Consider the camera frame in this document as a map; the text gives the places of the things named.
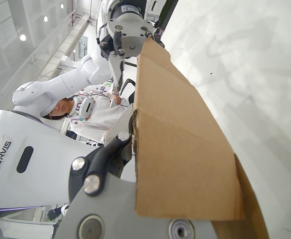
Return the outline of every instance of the white table surface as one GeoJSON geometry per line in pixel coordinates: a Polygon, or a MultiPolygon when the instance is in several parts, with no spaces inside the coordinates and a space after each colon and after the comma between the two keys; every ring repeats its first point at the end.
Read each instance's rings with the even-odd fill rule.
{"type": "Polygon", "coordinates": [[[270,237],[291,239],[291,0],[179,0],[163,42],[240,158],[270,237]]]}

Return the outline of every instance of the white vr headset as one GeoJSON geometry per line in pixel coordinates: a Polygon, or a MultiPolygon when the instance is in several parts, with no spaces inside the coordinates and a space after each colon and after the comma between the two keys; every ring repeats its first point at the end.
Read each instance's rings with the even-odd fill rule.
{"type": "Polygon", "coordinates": [[[78,112],[78,115],[85,119],[87,117],[89,117],[91,115],[91,112],[92,112],[92,108],[94,106],[94,100],[89,98],[89,97],[84,97],[85,99],[83,100],[80,108],[79,108],[79,112],[78,112]]]}

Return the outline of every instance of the black shoe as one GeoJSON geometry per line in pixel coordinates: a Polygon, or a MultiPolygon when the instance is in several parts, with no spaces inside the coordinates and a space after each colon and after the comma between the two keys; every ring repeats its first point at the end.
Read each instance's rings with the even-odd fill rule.
{"type": "Polygon", "coordinates": [[[54,212],[54,210],[49,210],[48,213],[47,213],[47,216],[48,216],[48,219],[50,221],[56,219],[60,214],[54,212]]]}

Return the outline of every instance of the graphic t-shirt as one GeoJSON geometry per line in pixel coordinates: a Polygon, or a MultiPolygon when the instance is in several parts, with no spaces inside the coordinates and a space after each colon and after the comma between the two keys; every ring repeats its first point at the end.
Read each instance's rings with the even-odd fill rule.
{"type": "Polygon", "coordinates": [[[113,84],[106,82],[101,85],[88,86],[74,97],[74,107],[69,114],[70,127],[80,136],[103,143],[106,131],[112,127],[128,107],[126,99],[119,106],[110,108],[110,96],[113,84]],[[92,113],[87,118],[79,117],[79,109],[85,98],[92,98],[92,113]]]}

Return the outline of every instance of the cardboard box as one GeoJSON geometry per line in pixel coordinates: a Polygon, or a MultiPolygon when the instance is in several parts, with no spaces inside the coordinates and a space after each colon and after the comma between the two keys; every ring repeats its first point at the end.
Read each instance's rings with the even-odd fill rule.
{"type": "Polygon", "coordinates": [[[148,39],[134,111],[138,215],[212,220],[218,238],[268,238],[254,191],[199,92],[148,39]]]}

